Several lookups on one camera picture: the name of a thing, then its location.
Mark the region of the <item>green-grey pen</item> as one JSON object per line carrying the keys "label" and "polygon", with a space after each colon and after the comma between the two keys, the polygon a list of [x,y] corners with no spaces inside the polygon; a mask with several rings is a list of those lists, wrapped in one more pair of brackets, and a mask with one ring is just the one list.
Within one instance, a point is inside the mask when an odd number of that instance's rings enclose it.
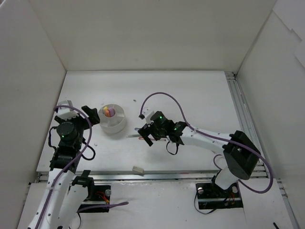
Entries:
{"label": "green-grey pen", "polygon": [[138,138],[141,137],[139,134],[134,134],[134,135],[126,135],[126,138]]}

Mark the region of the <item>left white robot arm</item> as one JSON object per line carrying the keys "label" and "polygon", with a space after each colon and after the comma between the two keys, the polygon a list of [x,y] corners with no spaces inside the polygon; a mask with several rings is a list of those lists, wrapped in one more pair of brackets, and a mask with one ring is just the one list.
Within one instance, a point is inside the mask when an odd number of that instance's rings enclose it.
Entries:
{"label": "left white robot arm", "polygon": [[88,148],[92,127],[100,123],[96,108],[77,109],[69,104],[54,107],[60,138],[50,161],[47,185],[39,207],[29,223],[30,229],[67,229],[84,200],[95,195],[94,180],[85,170],[77,176],[76,170]]}

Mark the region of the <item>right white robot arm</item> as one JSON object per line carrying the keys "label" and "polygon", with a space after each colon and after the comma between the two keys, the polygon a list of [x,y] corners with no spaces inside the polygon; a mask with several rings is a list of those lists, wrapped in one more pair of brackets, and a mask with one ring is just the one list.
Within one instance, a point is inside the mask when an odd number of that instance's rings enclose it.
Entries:
{"label": "right white robot arm", "polygon": [[242,131],[233,134],[203,133],[201,129],[189,127],[186,122],[175,123],[162,115],[144,124],[138,133],[149,146],[153,145],[153,140],[167,139],[177,147],[195,146],[223,156],[226,167],[213,177],[211,184],[211,191],[217,197],[223,196],[236,181],[249,180],[261,155]]}

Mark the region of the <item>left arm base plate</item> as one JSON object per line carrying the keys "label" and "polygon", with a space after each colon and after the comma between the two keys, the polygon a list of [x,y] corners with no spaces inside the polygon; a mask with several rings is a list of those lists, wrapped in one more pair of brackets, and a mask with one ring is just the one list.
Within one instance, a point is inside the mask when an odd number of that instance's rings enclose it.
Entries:
{"label": "left arm base plate", "polygon": [[108,205],[110,203],[111,185],[99,184],[95,185],[91,194],[91,197],[84,200],[79,207],[93,207],[97,205]]}

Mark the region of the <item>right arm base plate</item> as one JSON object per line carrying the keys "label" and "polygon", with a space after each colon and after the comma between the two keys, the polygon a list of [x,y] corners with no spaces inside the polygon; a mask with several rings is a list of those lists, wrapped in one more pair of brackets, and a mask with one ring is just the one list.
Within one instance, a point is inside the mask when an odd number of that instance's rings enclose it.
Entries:
{"label": "right arm base plate", "polygon": [[212,183],[196,183],[195,205],[199,210],[243,208],[243,201],[237,183],[222,190]]}

